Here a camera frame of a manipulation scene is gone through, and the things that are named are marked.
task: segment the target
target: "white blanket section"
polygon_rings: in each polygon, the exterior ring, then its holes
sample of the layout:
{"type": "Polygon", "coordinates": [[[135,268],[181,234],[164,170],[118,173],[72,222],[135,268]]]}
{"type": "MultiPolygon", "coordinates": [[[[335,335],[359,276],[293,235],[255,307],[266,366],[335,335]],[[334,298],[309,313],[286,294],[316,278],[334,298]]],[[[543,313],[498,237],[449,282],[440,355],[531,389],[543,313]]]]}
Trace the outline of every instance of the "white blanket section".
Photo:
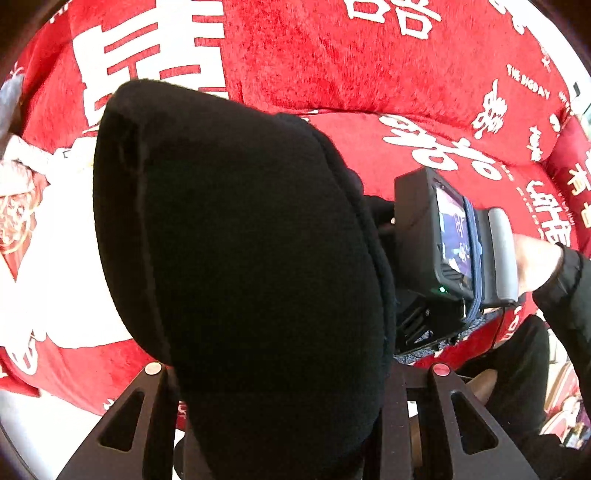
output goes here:
{"type": "MultiPolygon", "coordinates": [[[[0,257],[0,345],[22,358],[31,339],[61,348],[107,345],[131,335],[106,285],[92,205],[96,138],[78,138],[53,155],[12,136],[3,164],[19,162],[50,185],[35,210],[37,227],[15,282],[0,257]]],[[[0,175],[0,192],[21,188],[0,175]]]]}

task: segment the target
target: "triangular cutout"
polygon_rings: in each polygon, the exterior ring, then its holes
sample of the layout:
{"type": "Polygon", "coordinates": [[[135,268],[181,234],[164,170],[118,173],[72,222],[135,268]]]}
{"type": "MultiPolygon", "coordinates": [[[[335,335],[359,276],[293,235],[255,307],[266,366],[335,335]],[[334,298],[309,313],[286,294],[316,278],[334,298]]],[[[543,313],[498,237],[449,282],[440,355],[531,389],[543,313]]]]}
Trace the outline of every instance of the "triangular cutout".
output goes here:
{"type": "Polygon", "coordinates": [[[144,392],[136,390],[116,412],[100,436],[103,447],[129,452],[134,443],[135,429],[144,403],[144,392]]]}
{"type": "Polygon", "coordinates": [[[470,402],[460,392],[452,394],[453,409],[462,438],[462,448],[468,455],[495,448],[499,441],[470,402]]]}

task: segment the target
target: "handheld device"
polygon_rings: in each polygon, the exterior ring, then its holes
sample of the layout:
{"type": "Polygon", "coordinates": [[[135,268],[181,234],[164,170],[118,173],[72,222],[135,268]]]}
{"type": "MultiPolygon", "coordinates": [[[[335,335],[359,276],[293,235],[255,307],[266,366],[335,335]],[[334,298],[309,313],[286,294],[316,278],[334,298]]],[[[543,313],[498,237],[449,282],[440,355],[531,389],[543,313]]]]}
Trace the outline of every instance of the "handheld device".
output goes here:
{"type": "Polygon", "coordinates": [[[395,241],[385,249],[401,307],[397,354],[457,336],[484,309],[517,305],[513,232],[504,210],[474,209],[431,168],[397,178],[395,192],[395,241]]]}

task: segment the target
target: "black sleeve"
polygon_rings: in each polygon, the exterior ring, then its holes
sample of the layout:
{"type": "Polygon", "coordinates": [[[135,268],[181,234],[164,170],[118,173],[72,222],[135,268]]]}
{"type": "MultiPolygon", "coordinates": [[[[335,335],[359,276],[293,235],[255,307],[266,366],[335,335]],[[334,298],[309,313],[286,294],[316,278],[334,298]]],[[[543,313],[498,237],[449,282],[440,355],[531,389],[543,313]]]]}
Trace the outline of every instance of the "black sleeve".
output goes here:
{"type": "Polygon", "coordinates": [[[566,348],[583,401],[591,405],[591,261],[569,248],[563,251],[562,267],[534,292],[534,301],[566,348]]]}

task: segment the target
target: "black mount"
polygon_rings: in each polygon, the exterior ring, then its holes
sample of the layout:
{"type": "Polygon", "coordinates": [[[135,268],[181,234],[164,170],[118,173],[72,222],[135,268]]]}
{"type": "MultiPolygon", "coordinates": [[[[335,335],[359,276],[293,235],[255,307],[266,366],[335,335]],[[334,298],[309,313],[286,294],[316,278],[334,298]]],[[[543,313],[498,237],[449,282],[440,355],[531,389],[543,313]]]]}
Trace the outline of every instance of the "black mount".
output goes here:
{"type": "MultiPolygon", "coordinates": [[[[159,366],[150,364],[134,379],[57,480],[171,479],[178,396],[169,370],[159,366]]],[[[183,464],[183,480],[215,480],[189,422],[183,464]]],[[[535,480],[537,476],[500,425],[445,364],[426,371],[394,362],[385,405],[368,441],[363,478],[535,480]],[[418,408],[423,457],[418,469],[411,461],[407,401],[416,401],[418,408]],[[471,439],[479,445],[471,445],[471,439]]]]}

